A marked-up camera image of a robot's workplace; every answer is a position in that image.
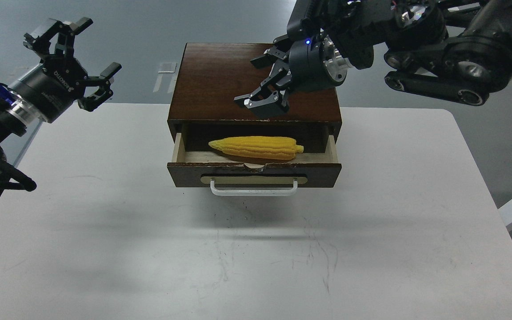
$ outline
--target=wooden panel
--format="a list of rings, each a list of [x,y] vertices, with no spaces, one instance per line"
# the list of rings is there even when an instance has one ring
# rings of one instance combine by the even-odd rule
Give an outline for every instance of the wooden panel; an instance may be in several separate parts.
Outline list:
[[[335,138],[341,113],[335,89],[290,96],[290,111],[270,120],[259,120],[234,97],[251,93],[268,76],[270,68],[256,69],[250,59],[270,44],[188,43],[185,47],[175,93],[169,110],[169,129],[175,133],[190,121],[236,121],[237,124],[315,122],[329,126]]]
[[[331,188],[341,171],[341,164],[267,164],[264,168],[248,168],[242,163],[188,164],[169,162],[167,164],[176,187],[207,187],[201,182],[202,176],[305,176],[307,184],[302,188]]]

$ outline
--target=yellow corn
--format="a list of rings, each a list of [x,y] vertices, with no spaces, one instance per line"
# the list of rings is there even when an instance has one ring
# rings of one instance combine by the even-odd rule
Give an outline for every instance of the yellow corn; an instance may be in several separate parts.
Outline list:
[[[285,136],[232,136],[213,140],[209,146],[232,156],[276,160],[292,160],[303,152],[303,146]]]

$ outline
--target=wooden box top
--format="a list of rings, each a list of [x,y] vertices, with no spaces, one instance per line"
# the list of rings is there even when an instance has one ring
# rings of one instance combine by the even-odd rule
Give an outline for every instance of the wooden box top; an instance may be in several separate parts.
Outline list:
[[[248,109],[234,103],[234,97],[251,93],[268,77],[270,68],[256,69],[250,60],[271,46],[264,43],[187,43],[169,109],[168,122],[173,136],[175,130],[179,130],[175,128],[178,122],[196,120],[331,122],[339,131],[341,112],[335,89],[293,93],[289,97],[290,111],[269,120],[259,120]]]

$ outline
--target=white table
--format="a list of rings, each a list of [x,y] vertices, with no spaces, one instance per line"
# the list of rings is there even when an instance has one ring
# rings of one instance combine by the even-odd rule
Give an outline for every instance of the white table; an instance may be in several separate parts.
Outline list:
[[[511,319],[512,241],[446,111],[343,108],[333,189],[175,188],[163,105],[44,124],[0,200],[0,319]]]

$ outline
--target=gray floor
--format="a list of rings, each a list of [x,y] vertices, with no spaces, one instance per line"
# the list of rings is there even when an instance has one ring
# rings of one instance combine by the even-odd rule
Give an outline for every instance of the gray floor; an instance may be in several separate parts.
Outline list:
[[[169,103],[172,75],[160,78],[157,71],[161,63],[179,63],[185,43],[271,42],[285,33],[294,3],[294,0],[74,0],[68,4],[47,0],[2,1],[0,81],[10,83],[37,63],[36,55],[22,46],[25,32],[31,32],[46,18],[75,21],[88,16],[94,25],[77,37],[75,56],[91,75],[98,74],[112,61],[123,65],[112,86],[111,102]],[[512,199],[512,82],[503,91],[492,94],[481,107],[398,93],[383,81],[391,70],[382,61],[385,51],[384,45],[376,46],[373,67],[349,73],[338,89],[341,106],[450,111],[497,206]]]

